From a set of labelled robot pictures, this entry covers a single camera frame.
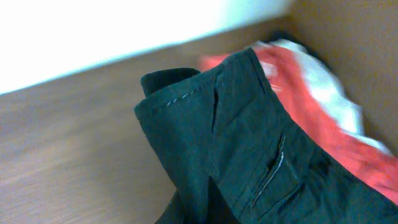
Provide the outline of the black shorts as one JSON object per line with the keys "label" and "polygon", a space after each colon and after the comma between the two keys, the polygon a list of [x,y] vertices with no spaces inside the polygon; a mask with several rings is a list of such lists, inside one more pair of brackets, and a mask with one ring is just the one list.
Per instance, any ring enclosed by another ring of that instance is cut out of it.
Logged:
{"label": "black shorts", "polygon": [[397,205],[289,116],[253,49],[141,80],[134,109],[176,193],[159,223],[396,223]]}

